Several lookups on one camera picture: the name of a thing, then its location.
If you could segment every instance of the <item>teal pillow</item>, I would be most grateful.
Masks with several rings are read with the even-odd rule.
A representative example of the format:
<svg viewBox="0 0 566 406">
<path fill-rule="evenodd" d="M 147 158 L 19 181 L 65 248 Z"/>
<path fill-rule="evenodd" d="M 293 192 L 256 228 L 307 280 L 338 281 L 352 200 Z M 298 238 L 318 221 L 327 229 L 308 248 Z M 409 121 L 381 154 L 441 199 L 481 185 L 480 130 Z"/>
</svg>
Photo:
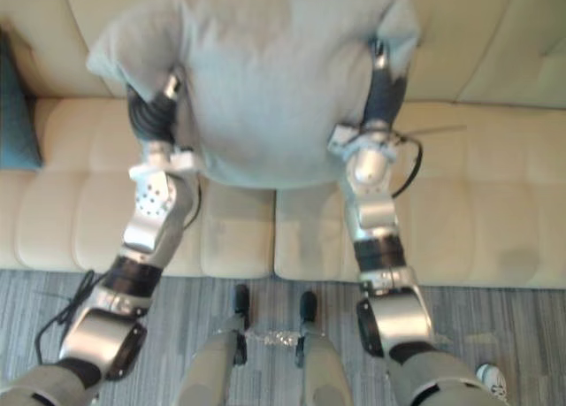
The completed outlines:
<svg viewBox="0 0 566 406">
<path fill-rule="evenodd" d="M 0 33 L 0 169 L 34 170 L 41 166 L 26 97 L 6 36 Z"/>
</svg>

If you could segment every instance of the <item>sofa seat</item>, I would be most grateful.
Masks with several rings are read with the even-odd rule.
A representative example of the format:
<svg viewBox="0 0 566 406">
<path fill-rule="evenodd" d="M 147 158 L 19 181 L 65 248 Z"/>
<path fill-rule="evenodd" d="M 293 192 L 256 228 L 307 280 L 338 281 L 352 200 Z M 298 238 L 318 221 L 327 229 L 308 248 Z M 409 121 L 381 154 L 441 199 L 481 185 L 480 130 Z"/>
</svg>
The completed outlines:
<svg viewBox="0 0 566 406">
<path fill-rule="evenodd" d="M 139 145 L 118 99 L 40 99 L 40 172 L 0 172 L 0 267 L 109 268 L 134 211 L 127 170 Z M 272 273 L 273 191 L 203 180 L 203 203 L 165 274 L 261 278 Z"/>
<path fill-rule="evenodd" d="M 409 263 L 425 285 L 566 287 L 566 111 L 406 103 L 395 123 L 421 134 L 423 167 L 396 201 Z M 415 151 L 401 149 L 393 186 Z M 275 272 L 356 280 L 335 184 L 279 191 Z"/>
</svg>

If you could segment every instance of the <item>robot leg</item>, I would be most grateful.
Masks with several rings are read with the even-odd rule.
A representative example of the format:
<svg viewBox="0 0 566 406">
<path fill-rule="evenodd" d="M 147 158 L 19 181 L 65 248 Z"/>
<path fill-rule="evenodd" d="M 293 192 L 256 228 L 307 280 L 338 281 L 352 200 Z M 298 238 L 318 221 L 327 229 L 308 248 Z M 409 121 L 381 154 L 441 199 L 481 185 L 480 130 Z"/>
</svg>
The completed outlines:
<svg viewBox="0 0 566 406">
<path fill-rule="evenodd" d="M 247 361 L 243 333 L 248 327 L 249 291 L 239 285 L 235 290 L 234 315 L 194 355 L 174 406 L 226 404 L 232 369 Z"/>
<path fill-rule="evenodd" d="M 303 368 L 302 404 L 353 406 L 352 394 L 340 356 L 315 324 L 317 298 L 308 291 L 301 297 L 301 339 L 295 362 Z"/>
</svg>

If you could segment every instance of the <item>beige sofa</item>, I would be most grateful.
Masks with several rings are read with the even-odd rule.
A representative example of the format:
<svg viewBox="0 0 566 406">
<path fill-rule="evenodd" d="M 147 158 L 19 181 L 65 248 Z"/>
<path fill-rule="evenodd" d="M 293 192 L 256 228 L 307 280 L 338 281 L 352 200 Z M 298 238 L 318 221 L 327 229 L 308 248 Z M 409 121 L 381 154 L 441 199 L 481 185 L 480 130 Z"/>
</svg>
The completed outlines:
<svg viewBox="0 0 566 406">
<path fill-rule="evenodd" d="M 39 99 L 44 167 L 0 171 L 0 267 L 105 270 L 133 210 L 138 147 L 123 88 L 89 74 L 104 26 L 141 0 L 0 0 Z M 566 287 L 566 0 L 415 0 L 423 38 L 397 126 L 424 134 L 398 202 L 428 285 Z M 402 151 L 399 183 L 411 166 Z M 334 185 L 252 191 L 204 182 L 203 209 L 166 273 L 355 280 Z"/>
</svg>

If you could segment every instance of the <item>white sneaker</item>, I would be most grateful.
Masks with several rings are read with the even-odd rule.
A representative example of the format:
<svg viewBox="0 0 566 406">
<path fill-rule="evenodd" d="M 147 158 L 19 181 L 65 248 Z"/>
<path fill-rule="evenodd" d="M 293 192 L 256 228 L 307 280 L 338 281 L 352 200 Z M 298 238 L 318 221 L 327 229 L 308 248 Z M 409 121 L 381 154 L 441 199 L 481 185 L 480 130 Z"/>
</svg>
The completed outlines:
<svg viewBox="0 0 566 406">
<path fill-rule="evenodd" d="M 478 379 L 487 387 L 492 395 L 507 403 L 507 381 L 501 369 L 492 364 L 482 364 L 476 371 Z"/>
</svg>

